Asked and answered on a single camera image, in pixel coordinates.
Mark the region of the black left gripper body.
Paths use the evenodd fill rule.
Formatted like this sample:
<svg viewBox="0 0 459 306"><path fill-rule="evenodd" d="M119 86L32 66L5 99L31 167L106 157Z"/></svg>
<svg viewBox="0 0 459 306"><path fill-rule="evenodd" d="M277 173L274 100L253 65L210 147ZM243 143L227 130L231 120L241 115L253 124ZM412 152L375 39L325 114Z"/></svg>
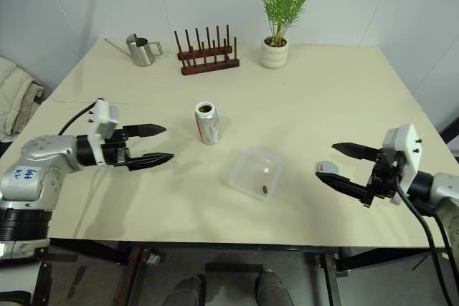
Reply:
<svg viewBox="0 0 459 306"><path fill-rule="evenodd" d="M126 142L128 134L125 129L117 129L113 135L102 144L105 162L112 166L125 166L131 159Z"/></svg>

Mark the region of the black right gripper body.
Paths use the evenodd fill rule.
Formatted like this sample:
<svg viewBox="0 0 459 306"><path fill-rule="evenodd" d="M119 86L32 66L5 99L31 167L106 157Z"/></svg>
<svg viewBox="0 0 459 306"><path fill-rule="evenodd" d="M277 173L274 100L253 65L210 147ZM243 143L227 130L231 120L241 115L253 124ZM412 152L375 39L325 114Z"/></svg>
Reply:
<svg viewBox="0 0 459 306"><path fill-rule="evenodd" d="M397 192L402 176L402 153L392 149L379 149L372 158L374 167L365 187L361 202L370 207L374 197L391 199Z"/></svg>

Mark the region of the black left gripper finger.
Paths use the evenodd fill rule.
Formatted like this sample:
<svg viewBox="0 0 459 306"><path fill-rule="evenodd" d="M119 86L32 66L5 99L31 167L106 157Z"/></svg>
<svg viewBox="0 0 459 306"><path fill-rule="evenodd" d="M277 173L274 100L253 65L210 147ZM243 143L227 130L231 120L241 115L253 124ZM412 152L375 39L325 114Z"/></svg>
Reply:
<svg viewBox="0 0 459 306"><path fill-rule="evenodd" d="M166 132L166 128L160 125L154 124L140 124L140 125L126 125L123 127L127 137L152 137L163 132Z"/></svg>
<svg viewBox="0 0 459 306"><path fill-rule="evenodd" d="M174 157L172 153L147 153L140 157L129 158L126 167L129 171L137 171L160 166Z"/></svg>

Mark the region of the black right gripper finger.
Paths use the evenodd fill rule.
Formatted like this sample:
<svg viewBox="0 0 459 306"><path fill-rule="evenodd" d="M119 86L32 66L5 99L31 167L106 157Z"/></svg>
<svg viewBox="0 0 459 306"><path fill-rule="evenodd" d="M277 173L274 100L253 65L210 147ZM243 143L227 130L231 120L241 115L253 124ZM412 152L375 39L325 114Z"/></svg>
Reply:
<svg viewBox="0 0 459 306"><path fill-rule="evenodd" d="M348 178L335 173L316 172L316 176L327 186L335 191L343 193L359 201L367 200L367 189L357 183L350 181Z"/></svg>
<svg viewBox="0 0 459 306"><path fill-rule="evenodd" d="M379 149L356 143L335 143L332 148L345 156L359 160L377 161L379 156Z"/></svg>

